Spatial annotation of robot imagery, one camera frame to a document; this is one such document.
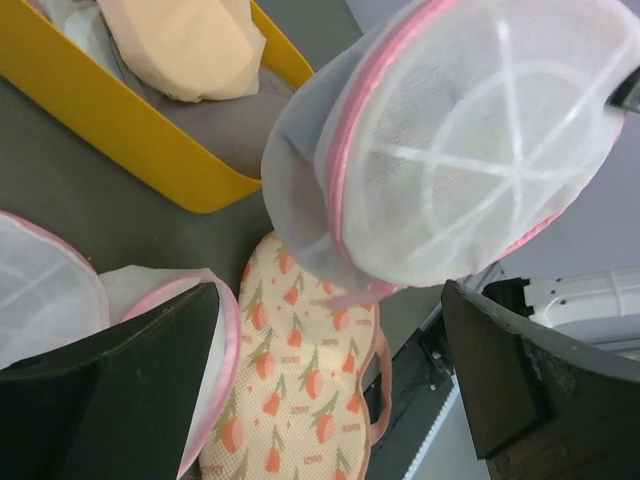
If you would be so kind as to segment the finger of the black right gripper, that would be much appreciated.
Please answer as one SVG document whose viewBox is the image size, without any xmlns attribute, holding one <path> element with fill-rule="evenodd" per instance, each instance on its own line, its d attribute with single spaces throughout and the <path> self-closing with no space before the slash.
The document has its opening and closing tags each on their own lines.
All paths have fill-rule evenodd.
<svg viewBox="0 0 640 480">
<path fill-rule="evenodd" d="M 626 112 L 640 112 L 640 68 L 636 68 L 613 91 L 607 104 Z"/>
</svg>

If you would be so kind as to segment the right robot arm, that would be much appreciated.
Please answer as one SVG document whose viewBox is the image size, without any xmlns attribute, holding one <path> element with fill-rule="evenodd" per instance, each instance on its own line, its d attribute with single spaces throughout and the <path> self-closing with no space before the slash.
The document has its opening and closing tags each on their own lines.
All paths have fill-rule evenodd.
<svg viewBox="0 0 640 480">
<path fill-rule="evenodd" d="M 639 89 L 611 154 L 578 199 L 501 260 L 485 296 L 545 327 L 620 355 L 639 354 Z"/>
</svg>

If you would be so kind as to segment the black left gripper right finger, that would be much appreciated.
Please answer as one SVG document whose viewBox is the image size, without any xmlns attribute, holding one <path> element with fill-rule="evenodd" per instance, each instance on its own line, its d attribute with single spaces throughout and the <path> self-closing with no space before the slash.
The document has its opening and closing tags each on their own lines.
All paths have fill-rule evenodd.
<svg viewBox="0 0 640 480">
<path fill-rule="evenodd" d="M 441 304 L 476 455 L 491 478 L 638 478 L 638 361 L 455 281 Z"/>
</svg>

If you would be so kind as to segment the white pink-trimmed mesh laundry bag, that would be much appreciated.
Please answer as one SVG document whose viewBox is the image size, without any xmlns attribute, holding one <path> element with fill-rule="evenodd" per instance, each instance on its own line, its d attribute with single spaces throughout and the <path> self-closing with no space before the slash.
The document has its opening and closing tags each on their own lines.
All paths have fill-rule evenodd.
<svg viewBox="0 0 640 480">
<path fill-rule="evenodd" d="M 272 224 L 355 302 L 478 273 L 591 181 L 638 64 L 619 1 L 413 1 L 286 105 L 261 162 Z"/>
</svg>

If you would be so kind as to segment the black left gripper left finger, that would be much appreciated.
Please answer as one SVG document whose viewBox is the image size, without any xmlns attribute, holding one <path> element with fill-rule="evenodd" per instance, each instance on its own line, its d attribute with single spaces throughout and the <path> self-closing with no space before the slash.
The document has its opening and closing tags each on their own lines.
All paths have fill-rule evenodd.
<svg viewBox="0 0 640 480">
<path fill-rule="evenodd" d="M 200 284 L 2 369 L 2 478 L 178 478 L 218 311 Z"/>
</svg>

